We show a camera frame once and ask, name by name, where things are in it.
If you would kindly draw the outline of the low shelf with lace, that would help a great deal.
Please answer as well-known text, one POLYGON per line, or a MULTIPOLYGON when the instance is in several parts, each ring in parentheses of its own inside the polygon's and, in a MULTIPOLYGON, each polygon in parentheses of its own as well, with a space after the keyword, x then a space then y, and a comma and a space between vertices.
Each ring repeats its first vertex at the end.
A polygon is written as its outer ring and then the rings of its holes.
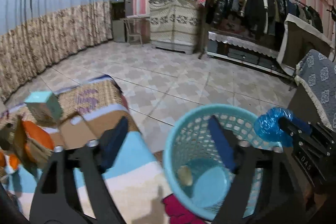
POLYGON ((245 40, 241 36, 209 31, 205 52, 209 57, 230 61, 285 79, 294 79, 294 69, 278 63, 278 51, 255 41, 245 40))

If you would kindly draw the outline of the clothes rack with garments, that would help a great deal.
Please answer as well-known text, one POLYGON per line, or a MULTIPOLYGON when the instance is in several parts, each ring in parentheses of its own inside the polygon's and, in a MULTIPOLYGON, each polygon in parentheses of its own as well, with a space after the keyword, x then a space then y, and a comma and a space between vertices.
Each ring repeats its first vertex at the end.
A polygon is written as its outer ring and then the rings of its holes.
POLYGON ((320 14, 294 0, 206 0, 205 24, 279 51, 291 14, 323 33, 320 14))

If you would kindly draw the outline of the brown phone case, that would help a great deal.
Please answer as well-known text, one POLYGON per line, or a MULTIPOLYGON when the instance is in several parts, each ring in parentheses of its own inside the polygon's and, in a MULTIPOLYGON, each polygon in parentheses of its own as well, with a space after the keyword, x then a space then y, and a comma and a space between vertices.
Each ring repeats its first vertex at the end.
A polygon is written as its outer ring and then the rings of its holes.
POLYGON ((53 136, 54 146, 64 149, 81 148, 97 136, 90 124, 79 113, 73 113, 58 126, 58 132, 53 136))

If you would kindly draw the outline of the turquoise plastic laundry basket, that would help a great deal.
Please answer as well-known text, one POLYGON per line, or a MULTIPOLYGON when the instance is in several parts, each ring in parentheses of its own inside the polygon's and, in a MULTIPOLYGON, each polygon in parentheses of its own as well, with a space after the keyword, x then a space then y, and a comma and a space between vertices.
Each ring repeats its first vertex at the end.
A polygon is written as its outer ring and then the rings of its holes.
POLYGON ((258 149, 282 148, 280 142, 267 142, 257 136, 253 129, 257 116, 240 107, 205 105, 179 118, 169 132, 163 151, 165 176, 177 200, 206 221, 214 219, 234 179, 234 174, 224 166, 208 130, 213 115, 238 140, 246 140, 258 149), (192 186, 184 186, 178 179, 177 170, 183 165, 191 169, 192 186))

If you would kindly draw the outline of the cartoon striped blanket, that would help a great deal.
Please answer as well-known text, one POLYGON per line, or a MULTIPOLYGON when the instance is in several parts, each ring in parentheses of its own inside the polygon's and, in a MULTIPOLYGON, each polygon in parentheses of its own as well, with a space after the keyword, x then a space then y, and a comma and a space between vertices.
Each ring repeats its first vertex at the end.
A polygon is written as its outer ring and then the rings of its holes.
POLYGON ((1 182, 1 223, 202 222, 172 194, 112 77, 56 95, 58 124, 28 104, 1 115, 1 148, 21 161, 1 182))

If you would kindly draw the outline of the teal cardboard box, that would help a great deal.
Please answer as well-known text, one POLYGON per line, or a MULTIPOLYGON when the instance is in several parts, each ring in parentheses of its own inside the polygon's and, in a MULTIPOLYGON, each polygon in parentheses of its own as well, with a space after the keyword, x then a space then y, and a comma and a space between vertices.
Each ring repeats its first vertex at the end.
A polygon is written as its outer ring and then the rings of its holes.
POLYGON ((24 103, 39 122, 57 123, 63 114, 57 96, 51 91, 32 92, 24 103))

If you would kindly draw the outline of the whole orange mandarin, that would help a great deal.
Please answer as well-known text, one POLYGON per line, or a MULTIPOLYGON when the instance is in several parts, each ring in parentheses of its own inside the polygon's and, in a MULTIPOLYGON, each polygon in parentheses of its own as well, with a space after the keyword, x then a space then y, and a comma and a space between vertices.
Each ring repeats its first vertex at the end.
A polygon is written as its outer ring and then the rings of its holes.
POLYGON ((13 174, 19 169, 20 161, 15 154, 6 155, 1 151, 0 157, 1 170, 5 174, 13 174))

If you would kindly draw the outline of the blue floral curtain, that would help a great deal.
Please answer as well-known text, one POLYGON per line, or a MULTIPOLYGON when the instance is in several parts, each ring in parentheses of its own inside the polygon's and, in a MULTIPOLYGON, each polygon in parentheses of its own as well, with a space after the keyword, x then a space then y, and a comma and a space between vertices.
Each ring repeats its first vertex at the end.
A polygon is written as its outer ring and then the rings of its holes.
POLYGON ((112 38, 110 0, 1 0, 1 100, 47 67, 112 38))

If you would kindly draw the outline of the orange snack bag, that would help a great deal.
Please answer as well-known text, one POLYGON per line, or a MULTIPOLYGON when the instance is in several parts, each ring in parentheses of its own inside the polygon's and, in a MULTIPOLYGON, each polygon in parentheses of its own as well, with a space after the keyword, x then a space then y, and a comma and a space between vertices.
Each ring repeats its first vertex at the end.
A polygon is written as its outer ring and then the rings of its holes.
POLYGON ((30 138, 37 141, 43 147, 46 147, 50 150, 54 149, 53 140, 51 139, 50 135, 47 132, 45 132, 45 130, 37 126, 32 121, 23 121, 22 125, 26 134, 30 138))

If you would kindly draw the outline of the blue plastic bag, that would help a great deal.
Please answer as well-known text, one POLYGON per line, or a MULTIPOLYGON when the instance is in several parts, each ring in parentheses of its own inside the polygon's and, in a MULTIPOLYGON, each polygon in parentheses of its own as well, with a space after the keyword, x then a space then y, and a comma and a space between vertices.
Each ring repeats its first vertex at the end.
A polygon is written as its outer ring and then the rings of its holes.
POLYGON ((298 127, 306 127, 307 123, 297 118, 291 110, 282 107, 273 107, 259 116, 253 129, 257 136, 268 142, 280 142, 284 147, 292 147, 293 139, 280 128, 279 120, 284 118, 298 127))

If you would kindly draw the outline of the cream paper cupcake liner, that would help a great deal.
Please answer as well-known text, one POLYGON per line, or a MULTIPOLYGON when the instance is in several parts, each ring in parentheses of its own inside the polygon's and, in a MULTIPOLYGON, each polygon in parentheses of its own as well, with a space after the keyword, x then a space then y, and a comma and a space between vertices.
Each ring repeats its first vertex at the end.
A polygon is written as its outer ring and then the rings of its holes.
POLYGON ((193 175, 189 166, 187 165, 180 166, 179 169, 177 170, 177 176, 182 185, 192 186, 193 175))

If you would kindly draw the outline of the covered chest with cloth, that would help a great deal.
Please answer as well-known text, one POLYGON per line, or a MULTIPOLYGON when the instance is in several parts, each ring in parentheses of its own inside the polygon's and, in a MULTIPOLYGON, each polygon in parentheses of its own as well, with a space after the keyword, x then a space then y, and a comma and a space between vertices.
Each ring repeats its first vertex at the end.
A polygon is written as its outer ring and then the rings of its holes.
POLYGON ((192 54, 201 35, 196 0, 149 0, 150 41, 154 48, 192 54))

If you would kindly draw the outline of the blue patterned sofa cover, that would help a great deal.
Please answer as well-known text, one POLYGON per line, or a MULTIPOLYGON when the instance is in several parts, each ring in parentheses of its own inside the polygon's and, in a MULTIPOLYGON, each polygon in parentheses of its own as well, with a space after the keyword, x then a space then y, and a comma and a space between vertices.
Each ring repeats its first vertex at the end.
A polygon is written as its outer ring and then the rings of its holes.
POLYGON ((310 50, 296 65, 294 79, 305 89, 321 123, 335 131, 335 63, 310 50))

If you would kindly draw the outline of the water dispenser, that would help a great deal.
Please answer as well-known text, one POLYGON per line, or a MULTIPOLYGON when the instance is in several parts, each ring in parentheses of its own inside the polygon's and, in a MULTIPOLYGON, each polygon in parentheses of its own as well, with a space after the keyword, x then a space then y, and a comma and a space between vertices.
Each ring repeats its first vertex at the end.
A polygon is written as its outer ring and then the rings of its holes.
POLYGON ((123 21, 133 15, 133 0, 110 0, 112 35, 115 42, 126 42, 127 30, 123 21))

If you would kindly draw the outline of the printed snack wrapper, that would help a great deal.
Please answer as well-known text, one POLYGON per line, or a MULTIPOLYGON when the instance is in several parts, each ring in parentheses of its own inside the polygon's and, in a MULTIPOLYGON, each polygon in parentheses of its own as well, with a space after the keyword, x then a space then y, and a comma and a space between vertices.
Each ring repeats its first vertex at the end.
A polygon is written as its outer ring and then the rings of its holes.
POLYGON ((15 154, 28 169, 42 169, 54 150, 43 147, 30 138, 23 128, 23 121, 23 117, 18 115, 11 122, 5 121, 1 124, 1 149, 7 155, 15 154))

